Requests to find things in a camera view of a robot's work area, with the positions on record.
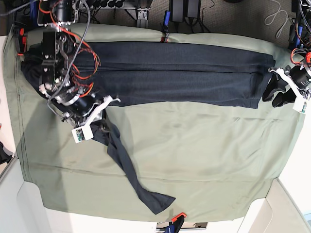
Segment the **black object left edge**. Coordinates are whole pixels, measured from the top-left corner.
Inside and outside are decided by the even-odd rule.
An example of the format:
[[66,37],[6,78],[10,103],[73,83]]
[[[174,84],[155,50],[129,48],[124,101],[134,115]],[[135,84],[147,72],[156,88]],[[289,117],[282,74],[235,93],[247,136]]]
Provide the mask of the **black object left edge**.
[[9,163],[12,160],[12,155],[8,155],[4,151],[4,145],[0,142],[0,164]]

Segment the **orange black clamp top-left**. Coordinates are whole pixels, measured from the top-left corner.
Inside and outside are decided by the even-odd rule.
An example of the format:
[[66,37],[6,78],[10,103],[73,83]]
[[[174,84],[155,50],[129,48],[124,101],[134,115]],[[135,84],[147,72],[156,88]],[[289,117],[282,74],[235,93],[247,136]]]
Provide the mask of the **orange black clamp top-left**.
[[13,28],[14,41],[18,56],[23,56],[27,51],[27,36],[24,28],[14,27]]

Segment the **orange blue clamp bottom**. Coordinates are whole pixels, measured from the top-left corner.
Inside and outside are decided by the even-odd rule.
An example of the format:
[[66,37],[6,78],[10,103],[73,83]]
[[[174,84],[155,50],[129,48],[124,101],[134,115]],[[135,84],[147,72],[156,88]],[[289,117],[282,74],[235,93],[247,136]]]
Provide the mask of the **orange blue clamp bottom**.
[[169,222],[168,227],[165,228],[164,233],[178,233],[186,217],[187,215],[184,212],[181,212],[180,214],[173,217],[171,221]]

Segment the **black power adapter right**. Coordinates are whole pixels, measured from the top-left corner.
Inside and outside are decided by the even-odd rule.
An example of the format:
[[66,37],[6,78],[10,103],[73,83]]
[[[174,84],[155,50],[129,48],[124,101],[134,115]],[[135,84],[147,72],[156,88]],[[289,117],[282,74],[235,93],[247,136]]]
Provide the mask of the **black power adapter right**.
[[185,16],[189,18],[198,18],[201,7],[200,0],[186,0]]

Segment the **black power adapter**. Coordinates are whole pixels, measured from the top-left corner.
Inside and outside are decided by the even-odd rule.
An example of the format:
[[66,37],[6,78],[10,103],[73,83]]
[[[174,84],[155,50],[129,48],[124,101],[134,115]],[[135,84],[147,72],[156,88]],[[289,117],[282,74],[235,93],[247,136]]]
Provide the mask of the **black power adapter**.
[[172,22],[182,22],[184,18],[184,1],[170,0],[170,12]]
[[185,16],[189,18],[198,18],[201,7],[200,0],[186,0]]

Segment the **grey power strip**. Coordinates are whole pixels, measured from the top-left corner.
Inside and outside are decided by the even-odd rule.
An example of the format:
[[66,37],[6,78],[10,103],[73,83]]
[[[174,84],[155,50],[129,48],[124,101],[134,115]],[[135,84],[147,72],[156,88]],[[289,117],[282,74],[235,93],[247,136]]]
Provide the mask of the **grey power strip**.
[[137,0],[86,0],[90,9],[136,9]]

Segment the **black power adapter left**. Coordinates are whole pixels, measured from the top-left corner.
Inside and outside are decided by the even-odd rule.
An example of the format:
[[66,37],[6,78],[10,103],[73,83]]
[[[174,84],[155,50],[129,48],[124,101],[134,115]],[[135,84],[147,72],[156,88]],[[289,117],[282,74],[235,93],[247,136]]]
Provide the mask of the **black power adapter left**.
[[170,0],[170,12],[172,22],[182,22],[184,18],[184,1]]

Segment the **blue handled clamp top-right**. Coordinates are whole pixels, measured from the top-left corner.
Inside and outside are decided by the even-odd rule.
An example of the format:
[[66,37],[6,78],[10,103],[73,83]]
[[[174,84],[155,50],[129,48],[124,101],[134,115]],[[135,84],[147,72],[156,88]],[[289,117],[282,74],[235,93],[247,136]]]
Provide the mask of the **blue handled clamp top-right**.
[[295,48],[301,47],[301,41],[298,38],[297,34],[301,36],[302,31],[303,31],[303,27],[300,25],[298,25],[298,31],[296,31],[296,27],[294,25],[290,27],[288,49],[293,50]]

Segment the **metal table bracket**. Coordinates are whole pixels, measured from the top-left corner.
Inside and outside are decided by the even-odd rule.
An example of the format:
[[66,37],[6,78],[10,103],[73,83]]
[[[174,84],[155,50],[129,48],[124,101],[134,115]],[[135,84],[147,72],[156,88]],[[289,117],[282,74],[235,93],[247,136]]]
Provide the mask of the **metal table bracket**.
[[137,12],[137,20],[136,20],[136,26],[138,28],[148,28],[148,16],[149,16],[149,8],[138,8],[136,10]]

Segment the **blue handled clamp top-centre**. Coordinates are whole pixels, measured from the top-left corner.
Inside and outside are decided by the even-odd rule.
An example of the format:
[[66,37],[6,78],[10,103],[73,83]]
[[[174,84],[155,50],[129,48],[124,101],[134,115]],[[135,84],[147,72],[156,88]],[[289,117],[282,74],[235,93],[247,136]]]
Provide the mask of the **blue handled clamp top-centre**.
[[171,12],[166,10],[165,15],[164,15],[164,19],[163,19],[163,24],[162,24],[163,37],[161,38],[161,43],[167,43],[168,42],[170,15],[171,15]]

